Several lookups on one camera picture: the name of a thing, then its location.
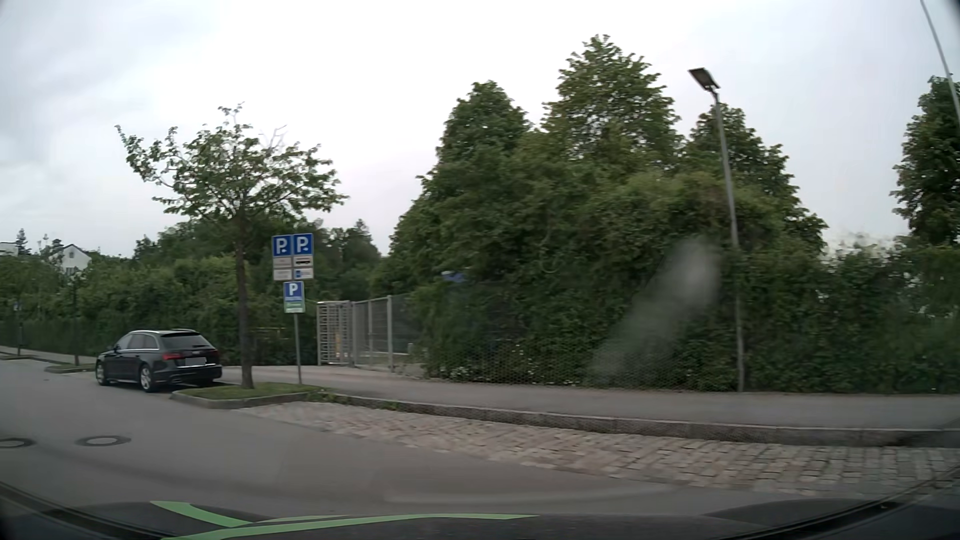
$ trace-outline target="fence post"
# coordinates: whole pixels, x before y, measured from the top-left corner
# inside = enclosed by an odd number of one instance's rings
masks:
[[[394,295],[387,295],[387,359],[390,373],[394,372]]]
[[[367,362],[373,354],[373,300],[367,301]]]
[[[360,356],[360,329],[357,319],[360,313],[357,311],[357,303],[350,302],[350,367],[357,367],[357,357]]]
[[[323,356],[322,350],[324,349],[323,341],[320,337],[320,302],[317,303],[317,365],[323,365],[320,362],[321,356]]]

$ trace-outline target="sky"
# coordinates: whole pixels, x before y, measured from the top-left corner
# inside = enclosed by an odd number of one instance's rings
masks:
[[[960,18],[927,5],[956,68]],[[164,191],[134,176],[113,126],[191,135],[243,102],[246,122],[333,160],[349,199],[308,217],[363,219],[386,252],[457,98],[493,80],[537,121],[597,34],[661,74],[684,134],[710,105],[687,69],[708,68],[783,145],[831,243],[906,232],[892,167],[944,74],[919,1],[0,0],[0,241],[22,228],[31,247],[131,255],[182,218],[151,200]]]

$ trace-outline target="green marking on dashboard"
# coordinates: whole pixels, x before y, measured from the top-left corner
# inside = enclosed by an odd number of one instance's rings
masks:
[[[188,518],[205,521],[207,523],[212,523],[213,525],[219,525],[220,527],[240,527],[241,525],[250,524],[249,521],[238,520],[229,516],[202,510],[190,503],[177,503],[174,501],[150,501],[150,504],[155,504],[164,510],[170,510],[171,512],[176,512]]]
[[[309,521],[309,520],[326,520],[330,518],[342,518],[347,514],[331,514],[329,516],[297,516],[296,518],[274,518],[272,520],[263,520],[258,521],[257,523],[277,523],[277,522],[286,522],[286,521]]]
[[[318,528],[348,527],[351,525],[365,525],[369,523],[387,523],[392,521],[406,521],[431,518],[461,518],[475,520],[514,520],[518,518],[533,518],[527,514],[401,514],[396,516],[372,516],[366,518],[347,518],[343,520],[326,520],[307,523],[288,523],[283,525],[254,525],[252,527],[221,528],[209,532],[199,532],[187,536],[172,536],[163,540],[227,540],[259,534],[275,534],[280,532],[297,532],[300,530],[314,530]]]

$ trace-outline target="house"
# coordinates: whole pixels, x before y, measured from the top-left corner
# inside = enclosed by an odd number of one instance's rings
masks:
[[[56,252],[56,256],[60,258],[58,263],[60,268],[63,270],[63,273],[66,275],[71,275],[75,272],[80,272],[86,268],[90,263],[90,256],[74,244],[67,244],[63,246],[62,249]]]

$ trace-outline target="metal fence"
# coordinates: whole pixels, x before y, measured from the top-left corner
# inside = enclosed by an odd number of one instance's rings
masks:
[[[417,372],[411,359],[419,332],[405,295],[317,303],[317,361]]]

